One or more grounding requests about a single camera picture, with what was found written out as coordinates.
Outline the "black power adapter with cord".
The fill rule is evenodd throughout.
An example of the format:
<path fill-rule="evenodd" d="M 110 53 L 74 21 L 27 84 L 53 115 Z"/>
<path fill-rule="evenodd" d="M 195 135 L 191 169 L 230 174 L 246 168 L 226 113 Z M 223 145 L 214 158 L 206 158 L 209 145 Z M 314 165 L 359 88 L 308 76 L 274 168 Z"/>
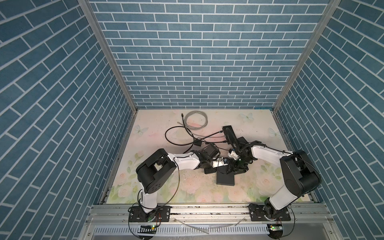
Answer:
<path fill-rule="evenodd" d="M 218 144 L 227 144 L 228 142 L 227 141 L 216 141 L 216 142 L 210 142 L 210 141 L 206 141 L 206 140 L 202 140 L 202 139 L 198 139 L 198 140 L 195 140 L 194 141 L 194 145 L 196 146 L 201 146 L 203 144 L 205 145 L 209 145 L 209 144 L 212 144 L 214 145 L 216 148 L 218 148 L 219 150 L 225 150 L 225 151 L 229 151 L 230 149 L 229 148 L 222 148 L 222 147 L 219 147 Z"/>

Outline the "large black box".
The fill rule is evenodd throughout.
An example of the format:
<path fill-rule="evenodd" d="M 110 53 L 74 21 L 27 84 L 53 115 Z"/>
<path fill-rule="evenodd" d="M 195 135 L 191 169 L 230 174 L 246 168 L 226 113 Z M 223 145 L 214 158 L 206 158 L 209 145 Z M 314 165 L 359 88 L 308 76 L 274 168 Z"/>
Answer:
<path fill-rule="evenodd" d="M 229 165 L 217 168 L 217 185 L 231 186 L 235 185 L 235 175 Z"/>

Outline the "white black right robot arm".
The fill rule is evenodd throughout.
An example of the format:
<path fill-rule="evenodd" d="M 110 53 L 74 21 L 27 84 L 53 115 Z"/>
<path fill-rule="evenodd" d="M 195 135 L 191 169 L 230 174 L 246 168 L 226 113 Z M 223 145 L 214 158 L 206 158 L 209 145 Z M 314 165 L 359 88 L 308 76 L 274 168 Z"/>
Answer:
<path fill-rule="evenodd" d="M 259 159 L 280 165 L 284 185 L 265 200 L 265 213 L 271 215 L 280 212 L 321 183 L 319 172 L 304 151 L 277 150 L 259 141 L 248 143 L 244 138 L 226 137 L 226 141 L 232 146 L 229 157 L 233 160 L 229 164 L 229 171 L 234 174 L 245 173 L 248 165 Z"/>

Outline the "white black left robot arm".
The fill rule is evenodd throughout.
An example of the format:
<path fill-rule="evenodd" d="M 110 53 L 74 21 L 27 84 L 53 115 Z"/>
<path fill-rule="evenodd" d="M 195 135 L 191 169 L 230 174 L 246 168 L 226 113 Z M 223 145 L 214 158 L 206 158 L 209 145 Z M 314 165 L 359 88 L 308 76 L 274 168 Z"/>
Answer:
<path fill-rule="evenodd" d="M 174 171 L 203 169 L 206 174 L 210 174 L 214 173 L 216 168 L 227 166 L 228 161 L 219 155 L 220 151 L 213 144 L 184 154 L 171 154 L 165 149 L 155 151 L 136 168 L 141 184 L 139 206 L 146 214 L 157 210 L 157 192 Z"/>

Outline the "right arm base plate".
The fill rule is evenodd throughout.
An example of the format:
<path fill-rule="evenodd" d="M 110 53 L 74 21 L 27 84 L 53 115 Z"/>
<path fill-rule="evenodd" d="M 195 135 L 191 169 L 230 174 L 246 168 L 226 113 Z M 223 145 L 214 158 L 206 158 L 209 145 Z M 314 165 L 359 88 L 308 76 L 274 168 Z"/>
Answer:
<path fill-rule="evenodd" d="M 250 204 L 248 206 L 250 217 L 252 222 L 289 222 L 291 221 L 291 216 L 289 214 L 288 208 L 285 207 L 281 210 L 276 210 L 270 205 L 257 205 Z"/>

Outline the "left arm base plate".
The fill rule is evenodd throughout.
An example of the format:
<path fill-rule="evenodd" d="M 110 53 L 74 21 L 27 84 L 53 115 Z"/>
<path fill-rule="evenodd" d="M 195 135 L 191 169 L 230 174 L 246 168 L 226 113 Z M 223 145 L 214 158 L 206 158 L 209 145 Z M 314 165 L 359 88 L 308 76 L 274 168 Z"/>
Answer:
<path fill-rule="evenodd" d="M 169 222 L 171 207 L 165 206 L 146 213 L 140 206 L 132 206 L 128 210 L 129 221 L 133 223 Z"/>

